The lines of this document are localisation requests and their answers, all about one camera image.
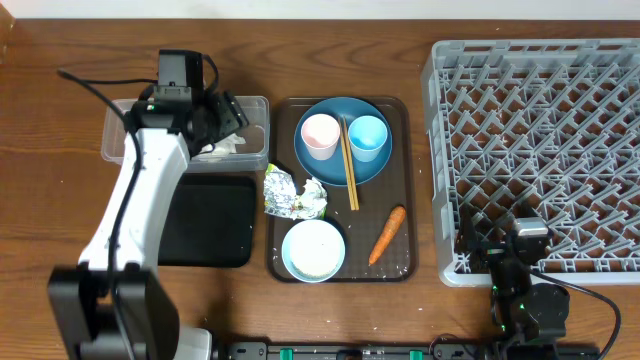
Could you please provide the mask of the white tissue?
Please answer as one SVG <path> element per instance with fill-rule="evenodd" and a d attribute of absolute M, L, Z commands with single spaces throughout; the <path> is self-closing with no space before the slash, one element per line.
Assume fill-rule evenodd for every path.
<path fill-rule="evenodd" d="M 231 134 L 214 144 L 204 146 L 196 156 L 198 161 L 219 162 L 231 154 L 237 152 L 239 145 L 245 145 L 246 140 L 236 134 Z"/>
<path fill-rule="evenodd" d="M 328 194 L 315 178 L 307 179 L 304 191 L 295 202 L 299 219 L 311 220 L 323 218 L 328 204 Z"/>

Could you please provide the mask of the orange carrot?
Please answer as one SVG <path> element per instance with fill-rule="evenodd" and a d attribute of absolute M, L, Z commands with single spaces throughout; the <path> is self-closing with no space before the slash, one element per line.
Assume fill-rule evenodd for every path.
<path fill-rule="evenodd" d="M 406 217 L 406 209 L 403 206 L 396 206 L 388 216 L 368 258 L 368 264 L 374 265 L 390 245 Z"/>

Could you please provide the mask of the foil snack wrapper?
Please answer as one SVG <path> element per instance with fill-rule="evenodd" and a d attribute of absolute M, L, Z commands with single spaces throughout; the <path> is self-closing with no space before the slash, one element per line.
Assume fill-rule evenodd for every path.
<path fill-rule="evenodd" d="M 274 164 L 268 165 L 263 182 L 266 214 L 290 220 L 303 220 L 298 218 L 295 204 L 301 194 L 297 193 L 293 177 L 289 173 Z"/>

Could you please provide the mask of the light blue bowl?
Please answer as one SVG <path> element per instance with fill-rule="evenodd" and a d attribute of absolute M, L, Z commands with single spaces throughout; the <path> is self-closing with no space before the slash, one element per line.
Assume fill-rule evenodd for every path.
<path fill-rule="evenodd" d="M 346 245 L 341 233 L 323 220 L 295 224 L 281 245 L 281 260 L 287 272 L 305 283 L 329 280 L 343 265 Z"/>

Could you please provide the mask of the pile of rice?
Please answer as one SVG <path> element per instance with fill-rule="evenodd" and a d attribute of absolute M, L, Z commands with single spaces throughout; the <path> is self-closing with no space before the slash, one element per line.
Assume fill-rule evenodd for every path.
<path fill-rule="evenodd" d="M 310 278 L 330 274 L 340 259 L 340 242 L 334 228 L 325 221 L 307 220 L 291 229 L 290 259 L 293 266 Z"/>

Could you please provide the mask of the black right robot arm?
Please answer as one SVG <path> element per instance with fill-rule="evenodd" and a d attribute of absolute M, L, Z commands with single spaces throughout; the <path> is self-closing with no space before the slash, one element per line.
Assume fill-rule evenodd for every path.
<path fill-rule="evenodd" d="M 551 231 L 529 209 L 501 240 L 482 239 L 467 206 L 460 208 L 458 238 L 470 264 L 491 277 L 493 322 L 502 334 L 478 346 L 473 359 L 596 359 L 593 346 L 560 346 L 566 335 L 570 294 L 549 282 L 533 283 L 532 270 L 545 254 Z"/>

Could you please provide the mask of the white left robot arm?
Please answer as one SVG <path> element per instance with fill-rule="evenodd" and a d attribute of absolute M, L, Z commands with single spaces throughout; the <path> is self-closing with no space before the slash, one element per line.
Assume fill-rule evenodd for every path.
<path fill-rule="evenodd" d="M 128 110 L 113 101 L 125 151 L 98 229 L 74 267 L 57 267 L 48 296 L 71 359 L 211 359 L 212 334 L 183 326 L 157 265 L 172 197 L 193 157 L 247 126 L 228 92 L 159 86 Z"/>

